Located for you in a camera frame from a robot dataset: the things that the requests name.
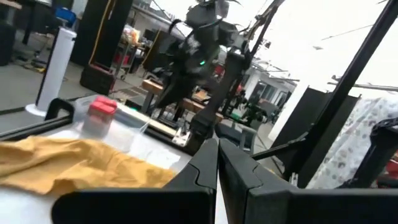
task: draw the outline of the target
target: black metal frame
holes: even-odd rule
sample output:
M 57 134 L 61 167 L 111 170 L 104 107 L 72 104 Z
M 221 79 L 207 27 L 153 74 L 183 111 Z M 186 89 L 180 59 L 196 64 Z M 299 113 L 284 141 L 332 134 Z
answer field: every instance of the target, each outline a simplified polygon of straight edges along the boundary
M 68 115 L 62 118 L 58 118 L 58 114 L 61 110 L 67 111 Z M 25 139 L 31 135 L 43 134 L 47 131 L 61 128 L 68 124 L 72 124 L 74 112 L 75 109 L 71 103 L 65 100 L 61 100 L 59 98 L 54 99 L 49 106 L 43 123 L 33 124 L 31 126 L 1 133 L 0 141 L 18 141 L 21 139 Z
M 294 139 L 283 146 L 269 149 L 266 152 L 257 153 L 253 155 L 252 158 L 259 160 L 287 151 L 296 151 L 292 163 L 285 168 L 284 179 L 289 180 L 293 173 L 299 173 L 322 137 L 322 134 L 326 131 L 327 127 L 331 125 L 332 118 L 342 106 L 350 89 L 355 84 L 355 81 L 360 76 L 397 16 L 398 1 L 389 0 L 336 86 L 331 98 L 321 112 L 321 115 L 308 132 L 303 133 L 300 138 Z
M 398 191 L 298 189 L 220 139 L 220 185 L 230 224 L 398 222 Z

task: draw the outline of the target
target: white table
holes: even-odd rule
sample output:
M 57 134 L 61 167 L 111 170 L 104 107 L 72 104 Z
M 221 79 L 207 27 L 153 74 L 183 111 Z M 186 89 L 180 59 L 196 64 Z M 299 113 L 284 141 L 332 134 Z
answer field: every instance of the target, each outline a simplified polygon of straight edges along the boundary
M 118 108 L 130 110 L 124 105 L 118 105 Z M 122 125 L 121 123 L 112 123 L 111 131 L 117 131 L 118 135 L 120 135 L 121 128 L 123 128 Z M 49 136 L 51 138 L 82 137 L 75 124 L 55 129 L 45 133 L 44 136 Z M 104 142 L 112 145 L 114 144 L 112 140 L 113 138 L 109 136 Z M 180 172 L 191 159 L 191 157 L 184 152 L 178 151 L 173 147 L 143 134 L 134 137 L 130 151 L 126 153 L 158 167 L 171 169 L 175 172 Z M 50 212 L 55 200 L 56 198 L 53 197 L 37 195 L 24 190 L 0 187 L 0 223 L 52 224 Z M 215 223 L 228 223 L 219 180 L 217 185 Z

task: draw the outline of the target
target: black panel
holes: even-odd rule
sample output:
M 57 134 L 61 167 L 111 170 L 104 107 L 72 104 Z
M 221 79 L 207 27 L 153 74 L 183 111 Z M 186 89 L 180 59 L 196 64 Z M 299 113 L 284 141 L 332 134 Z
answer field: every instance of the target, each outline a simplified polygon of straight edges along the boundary
M 8 65 L 11 61 L 12 46 L 15 42 L 16 28 L 0 21 L 0 66 Z
M 154 32 L 152 30 L 149 30 L 149 29 L 146 29 L 145 32 L 144 32 L 143 37 L 145 37 L 147 40 L 155 41 L 156 32 Z
M 320 114 L 324 104 L 326 103 L 326 93 L 307 88 L 301 97 L 297 106 L 280 130 L 279 135 L 275 139 L 272 147 L 286 144 L 287 142 L 300 137 L 304 132 L 308 131 L 311 124 L 315 122 Z M 284 164 L 290 163 L 295 152 L 288 152 L 278 155 Z
M 312 88 L 307 88 L 297 106 L 288 118 L 284 127 L 280 131 L 272 147 L 280 146 L 293 139 L 298 138 L 311 128 L 312 123 L 318 118 L 323 106 L 331 96 L 331 93 L 324 93 Z M 298 186 L 305 188 L 311 180 L 319 165 L 325 158 L 329 148 L 335 141 L 338 133 L 344 126 L 349 114 L 352 112 L 358 98 L 348 96 L 343 106 L 333 118 L 332 125 L 323 134 L 322 138 L 315 146 L 315 150 L 299 172 Z M 296 152 L 291 151 L 277 157 L 285 164 L 290 164 Z
M 303 166 L 302 170 L 298 173 L 298 176 L 300 177 L 298 178 L 298 187 L 305 188 L 310 182 L 323 162 L 331 145 L 334 143 L 338 133 L 340 133 L 343 128 L 357 101 L 358 98 L 353 96 L 348 96 L 344 101 L 343 106 L 339 109 L 333 119 L 332 125 L 330 125 L 325 131 L 321 139 L 318 141 L 317 146 L 315 146 L 311 156 Z
M 217 142 L 202 145 L 162 189 L 93 189 L 61 196 L 54 224 L 215 222 Z
M 220 140 L 220 182 L 229 223 L 398 222 L 398 191 L 304 190 L 272 174 Z
M 81 66 L 88 64 L 108 1 L 112 0 L 88 0 L 70 56 L 72 62 Z
M 120 36 L 131 10 L 133 0 L 117 0 L 112 10 L 111 17 L 102 27 L 102 33 L 95 52 L 95 62 L 106 67 L 111 67 L 115 51 L 118 47 Z

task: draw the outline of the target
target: cable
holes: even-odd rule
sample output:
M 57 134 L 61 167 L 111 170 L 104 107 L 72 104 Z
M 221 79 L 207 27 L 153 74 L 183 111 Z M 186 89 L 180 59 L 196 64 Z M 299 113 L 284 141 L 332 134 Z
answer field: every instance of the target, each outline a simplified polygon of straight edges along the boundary
M 261 44 L 261 42 L 262 42 L 262 40 L 264 38 L 264 34 L 266 33 L 266 30 L 268 29 L 269 24 L 271 23 L 272 18 L 274 17 L 275 13 L 278 11 L 278 8 L 279 8 L 279 6 L 274 6 L 271 9 L 271 11 L 268 14 L 268 16 L 266 17 L 266 21 L 264 22 L 264 25 L 262 27 L 260 36 L 257 38 L 257 41 L 254 44 L 254 47 L 253 47 L 253 49 L 250 52 L 252 59 L 254 58 L 254 55 L 257 53 L 257 50 L 258 50 L 258 48 L 259 48 L 259 46 L 260 46 L 260 44 Z
M 364 27 L 360 27 L 360 28 L 356 28 L 356 29 L 353 29 L 353 30 L 349 30 L 349 31 L 346 31 L 346 32 L 342 32 L 342 33 L 340 33 L 340 34 L 331 35 L 331 36 L 329 36 L 329 37 L 325 37 L 325 38 L 321 39 L 321 41 L 323 41 L 323 40 L 328 40 L 328 39 L 332 39 L 332 38 L 334 38 L 334 37 L 338 37 L 338 36 L 341 36 L 341 35 L 349 34 L 349 33 L 351 33 L 351 32 L 355 32 L 355 31 L 358 31 L 358 30 L 361 30 L 361 29 L 365 29 L 365 28 L 368 28 L 368 27 L 372 27 L 373 25 L 374 25 L 374 24 L 371 24 L 371 25 L 367 25 L 367 26 L 364 26 Z
M 165 11 L 156 3 L 156 1 L 152 0 L 152 2 L 155 3 L 155 5 L 162 11 L 162 13 L 169 19 L 170 22 L 173 22 L 172 19 L 165 13 Z M 184 33 L 178 27 L 175 28 L 181 33 L 181 35 L 185 37 Z
M 262 8 L 267 4 L 267 2 L 268 2 L 268 0 L 264 1 L 264 3 L 262 4 L 262 6 L 259 8 L 259 10 L 257 10 L 257 12 L 256 12 L 256 14 L 254 15 L 254 17 L 255 17 L 256 15 L 259 14 L 259 12 L 260 12 L 260 11 L 262 10 Z

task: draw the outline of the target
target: concrete floor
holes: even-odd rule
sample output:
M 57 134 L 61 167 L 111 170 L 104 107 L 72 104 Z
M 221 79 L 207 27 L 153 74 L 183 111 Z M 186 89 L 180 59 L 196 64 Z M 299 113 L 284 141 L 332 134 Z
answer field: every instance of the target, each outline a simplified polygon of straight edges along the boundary
M 22 39 L 21 33 L 17 34 L 17 39 Z M 20 44 L 17 41 L 15 49 L 17 51 L 31 54 L 33 50 L 43 48 L 44 43 L 40 38 L 30 38 L 29 46 Z M 44 50 L 40 54 L 40 59 L 46 60 L 48 51 Z M 64 99 L 77 98 L 90 94 L 94 94 L 79 84 L 82 67 L 69 63 L 65 72 L 65 80 L 59 93 L 59 97 Z M 130 88 L 132 86 L 140 86 L 142 71 L 138 71 L 136 75 L 128 75 L 126 80 L 117 80 L 114 86 L 115 90 Z M 42 74 L 23 68 L 18 62 L 11 63 L 8 66 L 0 67 L 0 111 L 12 108 L 24 107 L 25 105 L 34 103 L 39 91 Z M 10 131 L 24 126 L 40 123 L 42 118 L 33 116 L 25 111 L 0 116 L 0 132 Z M 265 146 L 257 138 L 255 141 L 254 152 L 261 152 L 271 147 L 272 141 L 268 139 L 268 134 L 272 126 L 263 124 L 258 131 Z M 268 167 L 277 172 L 277 168 L 271 159 L 263 159 L 259 161 L 263 166 Z

